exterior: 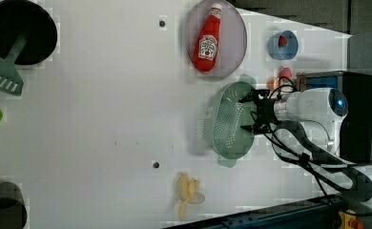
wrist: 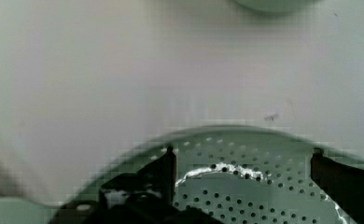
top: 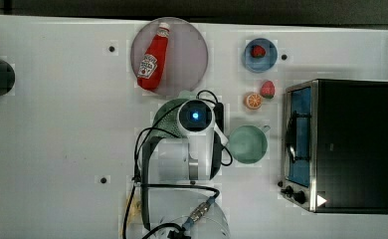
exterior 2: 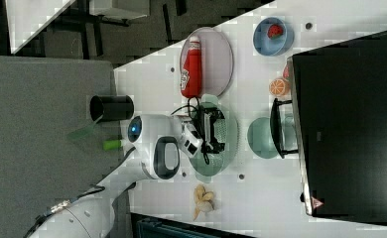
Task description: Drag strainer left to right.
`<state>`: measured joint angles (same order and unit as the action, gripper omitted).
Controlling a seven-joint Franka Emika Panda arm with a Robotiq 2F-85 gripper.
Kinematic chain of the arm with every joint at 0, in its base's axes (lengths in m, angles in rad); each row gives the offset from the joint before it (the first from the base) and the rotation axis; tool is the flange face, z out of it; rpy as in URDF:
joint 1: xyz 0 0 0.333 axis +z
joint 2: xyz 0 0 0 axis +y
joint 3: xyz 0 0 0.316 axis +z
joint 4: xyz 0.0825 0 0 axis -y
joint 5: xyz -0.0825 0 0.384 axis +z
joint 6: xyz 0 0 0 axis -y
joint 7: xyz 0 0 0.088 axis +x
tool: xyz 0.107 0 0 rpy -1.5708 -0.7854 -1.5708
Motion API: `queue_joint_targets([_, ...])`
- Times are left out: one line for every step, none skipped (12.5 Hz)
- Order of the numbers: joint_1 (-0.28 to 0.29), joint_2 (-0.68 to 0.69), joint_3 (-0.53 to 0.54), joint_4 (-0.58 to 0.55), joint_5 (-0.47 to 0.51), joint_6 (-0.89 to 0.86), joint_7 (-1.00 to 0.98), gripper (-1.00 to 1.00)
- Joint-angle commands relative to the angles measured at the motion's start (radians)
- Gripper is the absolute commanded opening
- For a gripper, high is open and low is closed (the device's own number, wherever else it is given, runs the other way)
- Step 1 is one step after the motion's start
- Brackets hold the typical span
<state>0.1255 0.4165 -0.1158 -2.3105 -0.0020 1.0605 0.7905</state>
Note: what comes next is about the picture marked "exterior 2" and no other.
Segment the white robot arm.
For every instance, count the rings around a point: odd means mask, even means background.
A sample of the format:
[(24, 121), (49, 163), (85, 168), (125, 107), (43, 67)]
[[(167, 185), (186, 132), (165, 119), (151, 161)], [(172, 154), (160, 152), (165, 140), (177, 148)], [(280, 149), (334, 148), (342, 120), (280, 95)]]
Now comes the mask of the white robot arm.
[(113, 203), (133, 183), (173, 178), (182, 156), (198, 174), (218, 174), (229, 147), (229, 125), (228, 113), (213, 103), (202, 103), (187, 115), (134, 117), (124, 161), (92, 189), (40, 215), (23, 238), (105, 238), (114, 226)]

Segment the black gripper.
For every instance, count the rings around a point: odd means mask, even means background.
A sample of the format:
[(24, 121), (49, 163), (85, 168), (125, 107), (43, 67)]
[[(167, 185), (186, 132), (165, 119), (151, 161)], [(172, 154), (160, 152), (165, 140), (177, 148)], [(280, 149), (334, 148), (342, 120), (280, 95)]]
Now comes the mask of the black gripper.
[(225, 116), (215, 104), (204, 102), (197, 108), (197, 128), (203, 138), (203, 154), (220, 154), (225, 150)]

